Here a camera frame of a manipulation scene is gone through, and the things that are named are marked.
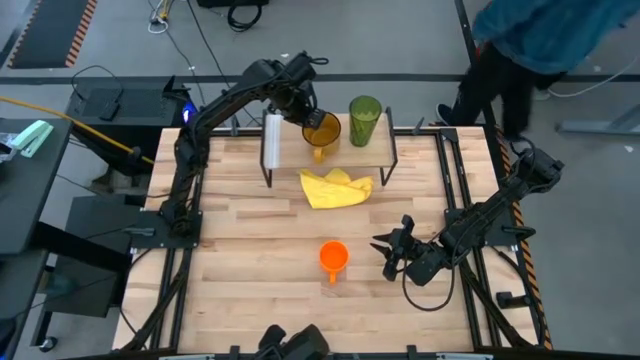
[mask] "blue light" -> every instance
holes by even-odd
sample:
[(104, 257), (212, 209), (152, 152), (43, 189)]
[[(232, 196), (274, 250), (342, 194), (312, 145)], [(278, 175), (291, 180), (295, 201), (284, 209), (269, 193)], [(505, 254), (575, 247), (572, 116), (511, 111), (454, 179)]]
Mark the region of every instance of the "blue light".
[(184, 121), (184, 123), (188, 123), (189, 119), (191, 119), (191, 117), (197, 112), (198, 109), (196, 109), (196, 106), (193, 105), (191, 101), (184, 104), (184, 107), (182, 108), (182, 120)]

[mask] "yellow towel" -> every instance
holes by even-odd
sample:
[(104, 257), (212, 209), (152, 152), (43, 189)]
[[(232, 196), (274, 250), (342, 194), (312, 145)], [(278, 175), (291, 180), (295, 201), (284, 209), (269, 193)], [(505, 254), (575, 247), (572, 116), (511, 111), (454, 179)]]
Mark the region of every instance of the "yellow towel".
[(351, 181), (349, 175), (341, 169), (333, 169), (325, 177), (302, 169), (300, 183), (309, 204), (314, 209), (334, 209), (360, 204), (367, 200), (373, 191), (373, 177), (367, 176)]

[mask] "wire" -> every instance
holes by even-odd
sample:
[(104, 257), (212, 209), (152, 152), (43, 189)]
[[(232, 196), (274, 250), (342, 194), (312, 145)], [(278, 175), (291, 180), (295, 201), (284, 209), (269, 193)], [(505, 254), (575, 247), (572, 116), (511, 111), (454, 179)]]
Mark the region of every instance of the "wire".
[[(147, 26), (147, 31), (149, 31), (152, 34), (156, 34), (156, 35), (162, 34), (167, 30), (169, 30), (169, 23), (166, 22), (165, 19), (162, 18), (162, 16), (158, 16), (158, 10), (160, 9), (160, 6), (162, 5), (162, 3), (165, 1), (166, 0), (160, 0), (158, 2), (158, 5), (154, 7), (153, 4), (151, 4), (151, 2), (147, 0), (147, 2), (149, 2), (149, 5), (151, 5), (151, 8), (153, 9), (151, 10), (151, 15), (149, 17), (149, 25)], [(161, 24), (164, 27), (160, 30), (151, 30), (151, 25), (154, 25), (155, 23)]]
[(524, 290), (525, 290), (527, 296), (529, 297), (529, 299), (531, 300), (531, 303), (533, 304), (533, 308), (535, 309), (535, 312), (536, 312), (536, 317), (538, 318), (538, 333), (536, 334), (537, 337), (538, 337), (538, 344), (539, 345), (543, 345), (544, 344), (544, 333), (547, 330), (547, 326), (544, 323), (544, 317), (542, 315), (542, 311), (540, 310), (538, 301), (533, 296), (533, 289), (531, 288), (531, 284), (525, 279), (524, 274), (522, 273), (522, 271), (518, 267), (518, 264), (516, 264), (515, 261), (513, 261), (513, 259), (511, 259), (509, 256), (507, 256), (507, 254), (505, 254), (504, 252), (496, 249), (493, 246), (490, 246), (490, 248), (493, 249), (493, 251), (495, 251), (498, 254), (499, 257), (501, 257), (509, 265), (511, 265), (511, 267), (516, 271), (516, 273), (518, 274), (518, 276), (522, 280), (522, 285), (524, 286)]
[(124, 230), (124, 229), (126, 229), (126, 228), (130, 228), (130, 227), (135, 226), (135, 225), (136, 225), (136, 223), (133, 223), (133, 224), (131, 224), (131, 225), (127, 225), (127, 226), (119, 227), (119, 228), (117, 228), (117, 229), (107, 230), (107, 231), (104, 231), (104, 232), (101, 232), (101, 233), (97, 233), (97, 234), (89, 235), (89, 236), (87, 236), (87, 237), (86, 237), (86, 238), (84, 238), (84, 239), (85, 239), (85, 240), (93, 239), (94, 237), (98, 237), (98, 236), (107, 235), (107, 234), (111, 234), (111, 233), (114, 233), (114, 232), (122, 231), (122, 230)]
[(629, 65), (627, 65), (627, 66), (625, 66), (624, 68), (622, 68), (622, 70), (618, 71), (616, 74), (614, 74), (614, 75), (613, 75), (613, 76), (611, 76), (610, 78), (608, 78), (608, 79), (606, 79), (606, 80), (604, 80), (604, 81), (602, 81), (602, 82), (600, 82), (600, 83), (597, 83), (597, 84), (595, 84), (595, 85), (593, 85), (593, 86), (590, 86), (590, 87), (588, 87), (588, 88), (586, 88), (586, 89), (583, 89), (583, 90), (580, 90), (580, 91), (578, 91), (578, 92), (571, 93), (571, 94), (560, 94), (560, 93), (556, 93), (556, 92), (554, 92), (553, 90), (549, 89), (549, 94), (551, 94), (551, 95), (553, 95), (553, 96), (555, 96), (555, 97), (559, 97), (559, 98), (571, 98), (571, 97), (580, 96), (580, 95), (582, 95), (582, 94), (584, 94), (584, 93), (587, 93), (587, 92), (589, 92), (589, 91), (591, 91), (591, 90), (595, 90), (595, 89), (599, 88), (600, 86), (602, 86), (602, 85), (604, 85), (604, 84), (606, 84), (606, 83), (608, 83), (608, 82), (611, 82), (613, 79), (615, 79), (615, 78), (617, 78), (618, 76), (620, 76), (620, 75), (624, 74), (625, 72), (627, 72), (629, 69), (631, 69), (631, 68), (636, 64), (636, 62), (638, 62), (638, 59), (639, 59), (639, 58), (640, 58), (640, 55), (637, 55), (637, 56), (636, 56), (636, 57), (635, 57), (635, 58), (634, 58), (634, 59), (629, 63)]
[(257, 4), (256, 7), (258, 8), (258, 13), (253, 18), (253, 20), (249, 21), (248, 23), (243, 23), (236, 20), (233, 17), (233, 13), (235, 13), (236, 9), (239, 6), (242, 6), (243, 3), (245, 3), (245, 1), (243, 0), (234, 1), (229, 7), (229, 12), (227, 13), (227, 24), (229, 24), (229, 27), (231, 28), (231, 30), (237, 33), (245, 32), (251, 29), (253, 25), (255, 25), (258, 22), (258, 20), (260, 20), (260, 18), (262, 17), (262, 5)]
[[(129, 265), (129, 269), (128, 269), (127, 271), (131, 271), (131, 269), (133, 268), (133, 266), (134, 266), (138, 261), (140, 261), (140, 260), (141, 260), (145, 255), (147, 255), (150, 251), (151, 251), (151, 249), (147, 249), (147, 250), (143, 251), (143, 252), (140, 254), (140, 256), (138, 256), (137, 258), (135, 258), (135, 259), (133, 260), (133, 262), (131, 262), (131, 265)], [(72, 294), (75, 294), (75, 293), (77, 293), (77, 292), (78, 292), (78, 291), (80, 291), (80, 290), (83, 290), (83, 289), (88, 288), (89, 286), (92, 286), (92, 285), (95, 285), (95, 284), (101, 283), (101, 282), (103, 282), (103, 281), (107, 281), (107, 280), (109, 280), (109, 279), (111, 279), (111, 278), (113, 278), (113, 277), (116, 277), (116, 276), (118, 276), (118, 273), (113, 273), (113, 274), (111, 274), (111, 275), (109, 275), (109, 276), (107, 276), (107, 277), (104, 277), (104, 278), (102, 278), (102, 279), (98, 279), (98, 280), (92, 281), (92, 282), (90, 282), (90, 283), (87, 283), (87, 284), (85, 284), (85, 285), (79, 286), (79, 287), (75, 288), (73, 291), (71, 291), (71, 292), (69, 292), (69, 293), (65, 293), (65, 294), (60, 294), (60, 295), (56, 295), (56, 296), (47, 297), (47, 299), (45, 299), (44, 301), (39, 302), (39, 303), (37, 303), (37, 304), (35, 304), (35, 305), (33, 305), (33, 306), (29, 307), (28, 309), (25, 309), (25, 310), (23, 310), (23, 311), (21, 311), (21, 312), (19, 312), (19, 313), (15, 314), (15, 315), (11, 316), (11, 317), (10, 317), (10, 319), (15, 319), (15, 318), (17, 318), (18, 316), (20, 316), (20, 315), (22, 315), (22, 314), (25, 314), (25, 313), (27, 313), (27, 312), (29, 312), (29, 311), (31, 311), (31, 310), (33, 310), (33, 309), (37, 308), (38, 306), (42, 306), (42, 305), (44, 305), (44, 304), (46, 304), (46, 303), (48, 303), (48, 302), (50, 302), (50, 301), (53, 301), (53, 300), (56, 300), (56, 299), (59, 299), (59, 298), (65, 297), (65, 296), (69, 296), (69, 295), (72, 295)]]
[[(68, 116), (67, 114), (64, 114), (64, 113), (61, 113), (59, 111), (52, 110), (52, 109), (49, 109), (49, 108), (46, 108), (46, 107), (43, 107), (43, 106), (29, 104), (29, 103), (24, 102), (24, 101), (11, 99), (11, 98), (4, 97), (4, 96), (0, 96), (0, 101), (6, 102), (6, 103), (10, 103), (10, 104), (13, 104), (13, 105), (17, 105), (17, 106), (22, 106), (22, 107), (25, 107), (25, 108), (28, 108), (28, 109), (32, 109), (32, 110), (42, 111), (42, 112), (45, 112), (45, 113), (48, 113), (48, 114), (51, 114), (51, 115), (55, 115), (55, 116), (61, 117), (63, 119), (69, 120), (69, 121), (73, 122), (73, 124), (75, 126), (77, 126), (77, 127), (81, 128), (81, 129), (91, 133), (92, 135), (95, 135), (95, 136), (99, 137), (100, 139), (108, 142), (109, 144), (111, 144), (111, 145), (113, 145), (113, 146), (115, 146), (117, 148), (120, 148), (120, 149), (126, 151), (129, 154), (133, 153), (133, 149), (131, 149), (130, 147), (128, 147), (128, 146), (126, 146), (126, 145), (124, 145), (124, 144), (122, 144), (122, 143), (120, 143), (120, 142), (118, 142), (118, 141), (116, 141), (116, 140), (114, 140), (114, 139), (112, 139), (110, 137), (108, 137), (107, 135), (101, 133), (100, 131), (92, 128), (91, 126), (89, 126), (89, 125), (87, 125), (85, 123), (82, 123), (82, 122), (80, 122), (80, 121)], [(148, 157), (142, 156), (141, 159), (144, 162), (153, 165), (153, 160), (149, 159)]]
[[(433, 240), (435, 240), (438, 236), (440, 236), (440, 234), (442, 234), (441, 230), (440, 232), (438, 232), (437, 234), (435, 234), (431, 240), (429, 240), (427, 242), (427, 246), (433, 246), (431, 244), (431, 242)], [(455, 251), (453, 252), (454, 255), (451, 256), (451, 264), (453, 264), (454, 258), (455, 258), (455, 253), (458, 251), (458, 246), (460, 245), (462, 237), (460, 237), (460, 239), (458, 240), (458, 242), (456, 243)], [(445, 306), (449, 305), (449, 302), (451, 302), (451, 298), (453, 297), (453, 289), (455, 288), (455, 279), (456, 279), (456, 268), (455, 266), (451, 267), (451, 282), (449, 283), (449, 292), (447, 294), (447, 298), (440, 304), (434, 307), (424, 307), (424, 306), (420, 306), (417, 303), (415, 303), (411, 297), (409, 296), (409, 292), (407, 291), (407, 272), (404, 271), (407, 269), (407, 258), (404, 258), (404, 268), (402, 269), (402, 293), (404, 294), (404, 298), (407, 299), (407, 301), (409, 302), (409, 304), (411, 304), (411, 306), (413, 306), (414, 308), (421, 310), (421, 311), (426, 311), (426, 312), (434, 312), (434, 311), (438, 311), (442, 308), (444, 308)]]
[(69, 144), (71, 144), (71, 145), (75, 145), (75, 146), (77, 146), (77, 147), (85, 148), (85, 149), (88, 149), (88, 148), (89, 148), (87, 145), (85, 145), (85, 144), (83, 144), (83, 143), (81, 143), (81, 142), (78, 142), (77, 140), (69, 139)]
[(93, 190), (89, 189), (89, 188), (88, 188), (88, 187), (86, 187), (86, 186), (83, 186), (83, 185), (78, 184), (77, 182), (75, 182), (75, 181), (73, 181), (73, 180), (69, 179), (68, 177), (62, 176), (62, 175), (60, 175), (60, 174), (56, 174), (56, 177), (59, 177), (59, 178), (61, 178), (61, 179), (63, 179), (63, 180), (66, 180), (67, 182), (69, 182), (69, 183), (71, 183), (71, 184), (73, 184), (73, 185), (75, 185), (75, 186), (77, 186), (77, 187), (79, 187), (79, 188), (85, 189), (86, 191), (88, 191), (88, 192), (90, 192), (90, 193), (92, 193), (92, 194), (94, 194), (94, 195), (98, 195), (98, 196), (100, 196), (100, 194), (98, 194), (97, 192), (95, 192), (95, 191), (93, 191)]
[[(136, 331), (133, 325), (131, 325), (131, 323), (129, 322), (129, 319), (127, 319), (127, 316), (124, 314), (124, 311), (122, 311), (122, 307), (120, 307), (119, 310), (120, 310), (120, 315), (122, 316), (122, 319), (124, 320), (124, 322), (127, 324), (127, 327), (129, 327), (129, 330), (131, 330), (134, 336), (138, 335), (138, 331)], [(142, 349), (147, 350), (147, 345), (142, 344)]]
[[(222, 79), (224, 80), (225, 84), (227, 84), (228, 88), (231, 88), (231, 84), (229, 83), (229, 80), (227, 79), (227, 76), (224, 74), (224, 72), (222, 71), (222, 67), (220, 66), (220, 62), (218, 62), (218, 58), (216, 57), (216, 55), (213, 53), (213, 50), (211, 49), (211, 46), (209, 45), (209, 42), (207, 41), (206, 36), (204, 36), (204, 32), (202, 31), (202, 27), (200, 27), (200, 22), (198, 21), (198, 17), (196, 16), (196, 12), (193, 10), (193, 6), (191, 6), (191, 1), (190, 0), (186, 0), (187, 5), (189, 5), (189, 11), (191, 11), (191, 16), (193, 16), (193, 21), (196, 24), (196, 27), (198, 28), (198, 32), (200, 33), (200, 37), (202, 38), (202, 41), (204, 42), (204, 45), (207, 47), (207, 50), (209, 50), (209, 54), (211, 54), (211, 57), (213, 58), (213, 61), (216, 64), (216, 67), (218, 68), (218, 71), (220, 72), (220, 75), (222, 76)], [(247, 113), (247, 115), (249, 115), (249, 117), (251, 118), (251, 121), (249, 122), (249, 124), (252, 123), (256, 123), (258, 124), (258, 126), (261, 126), (262, 124), (255, 118), (253, 117), (253, 115), (251, 115), (246, 108), (242, 108), (242, 110), (244, 110), (245, 113)]]
[(87, 70), (91, 70), (91, 69), (101, 69), (104, 70), (105, 72), (109, 73), (109, 75), (111, 75), (111, 77), (113, 77), (116, 82), (118, 82), (118, 86), (120, 86), (120, 91), (118, 92), (118, 95), (116, 95), (115, 99), (113, 99), (114, 102), (118, 101), (120, 99), (120, 97), (122, 96), (122, 93), (124, 92), (124, 86), (122, 85), (122, 81), (120, 81), (120, 79), (118, 79), (117, 76), (115, 76), (114, 73), (112, 73), (111, 71), (109, 71), (107, 68), (105, 68), (104, 66), (101, 65), (91, 65), (91, 66), (87, 66), (86, 68), (78, 71), (77, 73), (75, 73), (72, 77), (71, 77), (71, 87), (73, 88), (73, 92), (78, 94), (78, 97), (80, 98), (80, 100), (82, 101), (86, 101), (88, 99), (88, 96), (82, 96), (80, 94), (80, 92), (78, 91), (78, 89), (76, 88), (76, 84), (75, 84), (75, 79), (78, 75), (82, 74), (83, 72), (87, 71)]
[[(151, 3), (151, 0), (147, 0), (147, 3), (153, 9), (153, 4)], [(171, 40), (171, 43), (173, 44), (173, 47), (175, 47), (176, 51), (178, 51), (178, 54), (180, 54), (180, 56), (182, 56), (184, 61), (187, 63), (187, 66), (189, 67), (189, 71), (191, 71), (191, 75), (193, 76), (193, 81), (196, 83), (196, 86), (198, 87), (198, 91), (200, 92), (200, 99), (202, 100), (202, 105), (203, 106), (206, 105), (207, 101), (204, 99), (204, 92), (202, 91), (202, 86), (200, 85), (200, 82), (198, 81), (198, 76), (196, 75), (195, 66), (191, 65), (191, 61), (189, 60), (187, 55), (185, 55), (182, 52), (182, 50), (180, 50), (180, 47), (178, 46), (178, 43), (176, 43), (176, 40), (173, 38), (173, 36), (169, 32), (168, 28), (167, 28), (167, 31), (165, 31), (165, 33), (169, 37), (169, 40)]]

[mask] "black mat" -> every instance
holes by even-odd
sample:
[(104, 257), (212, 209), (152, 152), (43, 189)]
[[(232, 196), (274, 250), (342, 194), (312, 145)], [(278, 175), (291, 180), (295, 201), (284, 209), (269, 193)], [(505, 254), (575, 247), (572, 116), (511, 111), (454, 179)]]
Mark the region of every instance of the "black mat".
[(40, 0), (8, 66), (12, 69), (72, 67), (96, 4), (97, 0)]

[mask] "floor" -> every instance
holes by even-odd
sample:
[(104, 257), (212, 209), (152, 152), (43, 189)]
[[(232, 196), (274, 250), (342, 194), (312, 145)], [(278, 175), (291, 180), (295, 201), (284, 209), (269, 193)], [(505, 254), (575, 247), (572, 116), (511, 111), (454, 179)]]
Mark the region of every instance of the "floor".
[[(29, 0), (0, 2), (0, 44), (23, 17)], [(465, 0), (470, 19), (487, 0)], [(300, 50), (325, 56), (331, 63), (319, 70), (330, 74), (460, 75), (468, 66), (454, 1), (449, 0), (272, 0), (258, 25), (242, 34), (231, 32), (225, 19), (194, 6), (203, 31), (225, 74), (237, 75), (258, 58), (285, 60)], [(238, 17), (253, 10), (241, 10)], [(0, 68), (0, 95), (63, 110), (71, 94), (58, 85), (6, 85), (8, 78), (68, 78), (93, 64), (117, 76), (190, 75), (184, 59), (165, 35), (147, 32), (150, 5), (145, 0), (99, 1), (80, 57), (71, 69), (11, 70)], [(198, 75), (219, 75), (184, 0), (176, 0), (170, 32)], [(640, 49), (640, 17), (611, 34), (574, 73), (613, 74)], [(628, 73), (640, 73), (640, 63)], [(92, 70), (87, 76), (107, 76)], [(556, 92), (572, 93), (592, 83), (561, 83)], [(439, 102), (450, 103), (456, 83), (425, 81), (321, 82), (316, 90), (321, 106), (346, 111), (350, 99), (367, 93), (394, 110), (396, 125), (433, 119)], [(207, 101), (224, 87), (203, 84)], [(640, 147), (634, 138), (565, 136), (555, 132), (565, 119), (612, 119), (638, 103), (640, 84), (611, 83), (579, 97), (537, 102), (527, 135), (536, 145), (566, 164), (562, 181), (551, 194), (525, 199), (527, 225), (538, 230), (530, 242), (554, 345), (558, 349), (640, 354), (640, 282), (635, 260), (633, 194), (640, 180)], [(260, 104), (248, 111), (259, 114)], [(494, 104), (500, 114), (500, 104)], [(0, 104), (6, 118), (42, 118), (30, 110)], [(239, 114), (242, 123), (246, 114)], [(60, 174), (82, 185), (103, 173), (106, 165), (86, 149), (69, 145)], [(74, 196), (89, 194), (56, 178), (42, 219), (63, 227)], [(55, 359), (105, 353), (109, 350), (117, 311), (107, 319), (55, 316), (50, 335), (60, 344), (40, 354), (29, 348), (38, 308), (30, 314), (16, 359)]]

